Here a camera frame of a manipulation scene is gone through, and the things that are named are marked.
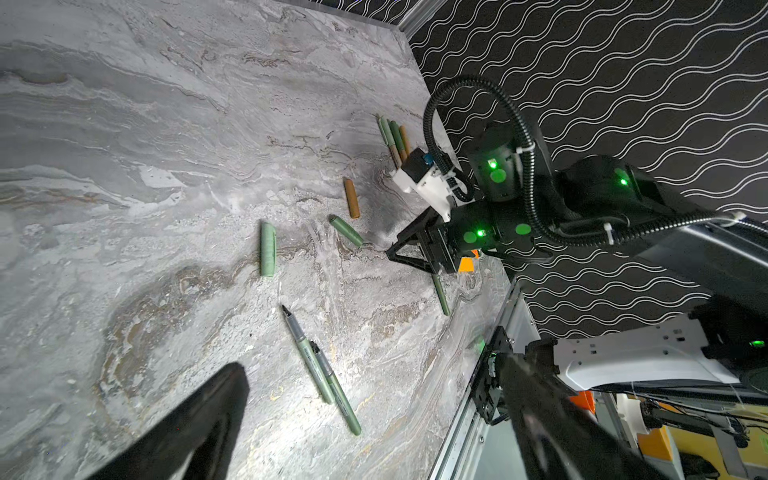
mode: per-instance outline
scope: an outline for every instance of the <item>green marker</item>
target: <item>green marker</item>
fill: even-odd
[[[352,406],[349,404],[349,400],[346,399],[346,395],[344,395],[344,390],[341,390],[339,380],[336,378],[336,374],[333,372],[331,364],[328,362],[325,353],[323,353],[323,351],[320,349],[320,347],[317,346],[316,343],[310,342],[310,345],[312,346],[312,351],[315,353],[318,361],[320,362],[321,370],[328,379],[328,383],[331,385],[333,395],[336,397],[336,404],[339,406],[341,414],[344,415],[346,424],[349,425],[349,430],[351,430],[355,435],[360,435],[360,432],[362,431],[362,428],[360,428],[360,422],[357,421],[357,417],[352,410]]]
[[[396,121],[390,120],[389,121],[389,131],[392,132],[392,139],[395,141],[395,146],[397,147],[397,151],[405,151],[406,146],[402,144],[402,137],[400,136],[400,126],[397,124]]]
[[[379,128],[384,132],[384,140],[387,146],[394,145],[395,138],[392,136],[392,130],[390,130],[389,121],[386,118],[379,118]]]
[[[432,282],[435,284],[435,291],[437,297],[440,300],[440,306],[442,307],[443,315],[450,315],[451,308],[448,306],[448,300],[445,298],[445,291],[442,289],[442,282],[439,275],[432,275]]]
[[[331,387],[328,385],[326,377],[320,369],[320,364],[317,362],[317,357],[315,357],[315,353],[312,351],[310,341],[306,339],[306,335],[304,335],[304,331],[301,330],[299,322],[296,321],[296,317],[288,311],[285,305],[281,306],[283,312],[286,314],[288,328],[290,328],[293,339],[296,340],[301,356],[304,358],[307,368],[310,369],[310,374],[312,374],[312,378],[315,380],[317,388],[320,390],[320,393],[323,394],[323,400],[325,400],[326,403],[333,405],[333,393],[331,392]]]

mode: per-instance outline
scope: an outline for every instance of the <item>orange part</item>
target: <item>orange part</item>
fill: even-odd
[[[574,405],[580,409],[589,410],[594,413],[594,395],[592,392],[579,392],[578,395],[570,397]]]
[[[645,456],[672,461],[672,443],[666,425],[660,429],[651,429],[648,435],[638,433],[637,446]]]
[[[472,261],[469,257],[462,257],[462,262],[458,265],[458,272],[464,273],[464,272],[474,272],[475,271],[475,262]]]

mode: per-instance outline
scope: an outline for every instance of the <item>black wallpaper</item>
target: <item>black wallpaper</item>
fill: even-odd
[[[768,220],[765,2],[449,0],[411,47],[431,91],[459,73],[501,83],[538,119],[555,168],[610,154],[702,207]],[[438,109],[462,163],[462,145],[504,119],[495,110],[488,94],[467,88]],[[509,248],[532,254],[530,243]],[[602,250],[506,267],[528,282],[544,336],[658,323],[709,295]]]
[[[312,0],[345,12],[397,25],[418,0]]]

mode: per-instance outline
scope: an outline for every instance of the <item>marker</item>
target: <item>marker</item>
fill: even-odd
[[[395,147],[397,148],[398,155],[400,155],[400,161],[404,162],[408,159],[408,154],[406,153],[406,147],[403,145],[402,138],[400,137],[400,127],[396,121],[391,120],[389,121],[389,129],[392,132],[392,137],[395,139]]]
[[[395,138],[392,136],[392,130],[389,128],[389,121],[384,117],[379,117],[379,126],[384,132],[384,138],[387,147],[389,148],[389,154],[392,155],[392,161],[395,162],[395,168],[400,168],[402,161],[400,160],[400,153],[397,151],[397,146],[395,146]]]
[[[408,139],[408,132],[406,132],[406,126],[400,125],[400,138],[402,138],[402,146],[406,148],[406,159],[411,154],[413,149],[411,148],[411,141]]]
[[[315,353],[312,351],[310,341],[306,339],[306,335],[304,335],[304,331],[301,330],[299,322],[296,321],[296,317],[288,311],[285,305],[281,305],[281,307],[286,314],[288,328],[293,335],[293,339],[296,340],[299,352],[301,352],[301,356],[304,358],[307,368],[310,369],[310,374],[315,380],[317,388],[320,390],[320,393],[323,394],[323,400],[325,400],[326,403],[333,405],[333,393],[331,392],[331,387],[328,385],[328,381],[323,375],[320,364],[317,362],[317,357],[315,357]]]
[[[450,315],[451,308],[448,306],[448,300],[445,298],[445,291],[442,289],[442,282],[439,275],[432,275],[432,282],[435,284],[435,291],[437,297],[440,300],[440,306],[442,307],[443,315]]]
[[[360,428],[360,422],[357,421],[357,417],[352,410],[352,406],[349,404],[349,400],[346,399],[346,395],[344,395],[344,390],[341,390],[339,379],[336,378],[336,374],[333,372],[331,364],[326,358],[326,354],[323,353],[323,351],[320,349],[320,347],[317,346],[316,343],[310,342],[310,345],[312,346],[312,351],[315,353],[318,361],[320,362],[320,368],[323,371],[323,374],[325,374],[326,378],[328,379],[328,383],[331,385],[333,395],[336,397],[336,404],[339,406],[341,414],[344,415],[344,419],[346,420],[346,424],[349,426],[349,430],[351,430],[355,435],[360,435],[360,432],[362,431],[362,428]]]

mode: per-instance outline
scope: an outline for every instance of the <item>metal frame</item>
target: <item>metal frame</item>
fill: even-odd
[[[406,34],[407,39],[411,39],[416,32],[421,29],[427,22],[429,22],[435,13],[442,7],[448,0],[419,0],[416,5],[413,5],[400,19],[400,23],[397,24],[400,31]]]
[[[507,300],[496,317],[498,326],[509,332],[509,340],[514,353],[524,353],[525,346],[532,340],[540,339],[533,317],[521,292],[521,283],[510,287]],[[430,480],[462,480],[475,475],[478,461],[485,446],[490,425],[478,413],[477,405],[472,401],[472,385],[482,366],[479,360],[475,374],[464,392],[460,406],[454,415],[451,427],[445,436],[438,458],[432,467]],[[519,450],[511,450],[509,455],[520,455]],[[516,472],[519,480],[525,480]]]

